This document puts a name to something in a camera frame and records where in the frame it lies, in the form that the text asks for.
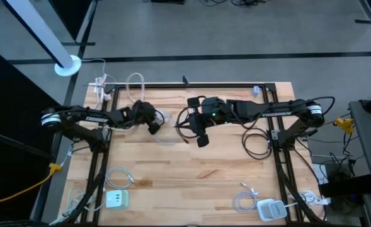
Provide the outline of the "grey SmallRig cube charger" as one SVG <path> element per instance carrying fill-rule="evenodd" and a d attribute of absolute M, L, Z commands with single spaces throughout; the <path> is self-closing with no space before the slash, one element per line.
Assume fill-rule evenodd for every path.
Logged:
<path fill-rule="evenodd" d="M 265 199 L 256 203 L 259 217 L 264 222 L 285 218 L 288 215 L 287 208 L 294 205 L 297 203 L 285 205 L 282 201 L 274 199 Z"/>

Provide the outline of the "white power adapter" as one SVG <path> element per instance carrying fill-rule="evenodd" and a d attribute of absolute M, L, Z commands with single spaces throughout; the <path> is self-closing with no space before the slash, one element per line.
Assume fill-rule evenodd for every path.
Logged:
<path fill-rule="evenodd" d="M 317 179 L 319 180 L 319 184 L 325 184 L 329 182 L 325 165 L 313 164 L 312 168 L 314 170 L 314 173 Z"/>

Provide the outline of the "black computer box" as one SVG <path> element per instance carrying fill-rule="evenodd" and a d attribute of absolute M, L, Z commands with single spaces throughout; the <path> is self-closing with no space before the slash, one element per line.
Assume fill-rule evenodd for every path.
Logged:
<path fill-rule="evenodd" d="M 351 204 L 364 205 L 363 196 L 371 195 L 371 175 L 362 175 L 344 180 L 329 180 L 319 185 L 319 191 L 325 198 L 347 199 Z"/>

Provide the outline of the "black aluminium table frame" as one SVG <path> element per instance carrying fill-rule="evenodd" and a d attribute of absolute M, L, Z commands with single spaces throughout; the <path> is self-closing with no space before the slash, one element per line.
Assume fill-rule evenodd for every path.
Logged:
<path fill-rule="evenodd" d="M 255 160 L 248 150 L 263 153 L 262 133 L 277 127 L 277 120 L 261 119 L 242 145 L 243 127 L 226 124 L 207 129 L 209 144 L 199 148 L 196 140 L 182 137 L 174 122 L 184 119 L 186 101 L 194 96 L 217 96 L 223 100 L 251 100 L 247 83 L 185 87 L 168 83 L 149 84 L 146 100 L 168 114 L 165 124 L 152 135 L 146 125 L 111 137 L 108 168 L 122 167 L 134 176 L 128 188 L 129 207 L 100 209 L 100 226 L 260 226 L 257 211 L 237 212 L 234 196 L 254 188 L 259 199 L 280 199 L 273 157 Z"/>

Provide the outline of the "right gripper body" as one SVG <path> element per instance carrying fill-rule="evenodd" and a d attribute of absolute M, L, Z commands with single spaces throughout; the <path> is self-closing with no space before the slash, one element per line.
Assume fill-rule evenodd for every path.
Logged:
<path fill-rule="evenodd" d="M 196 135 L 199 148 L 209 144 L 205 129 L 212 126 L 213 116 L 215 115 L 212 108 L 219 106 L 218 97 L 205 98 L 203 102 L 200 103 L 199 99 L 201 97 L 202 96 L 198 96 L 187 99 L 188 108 L 193 109 L 193 112 L 188 114 L 188 128 Z"/>

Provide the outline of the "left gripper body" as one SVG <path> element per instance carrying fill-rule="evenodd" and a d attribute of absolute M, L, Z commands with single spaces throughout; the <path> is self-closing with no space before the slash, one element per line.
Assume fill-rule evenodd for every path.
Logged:
<path fill-rule="evenodd" d="M 132 105 L 134 125 L 147 124 L 150 134 L 156 134 L 160 125 L 156 122 L 156 109 L 149 103 L 137 100 Z"/>

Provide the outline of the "white mint cube charger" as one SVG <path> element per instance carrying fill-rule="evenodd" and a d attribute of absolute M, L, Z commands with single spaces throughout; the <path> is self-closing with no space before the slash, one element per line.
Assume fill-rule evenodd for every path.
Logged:
<path fill-rule="evenodd" d="M 108 209 L 126 209 L 129 207 L 127 190 L 111 190 L 106 193 L 105 206 Z"/>

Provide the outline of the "white tower fan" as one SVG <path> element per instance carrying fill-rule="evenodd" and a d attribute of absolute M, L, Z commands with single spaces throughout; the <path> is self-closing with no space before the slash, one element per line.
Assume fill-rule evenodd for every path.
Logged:
<path fill-rule="evenodd" d="M 29 0 L 3 0 L 3 3 L 54 60 L 57 75 L 68 77 L 80 70 L 80 58 L 68 53 Z"/>

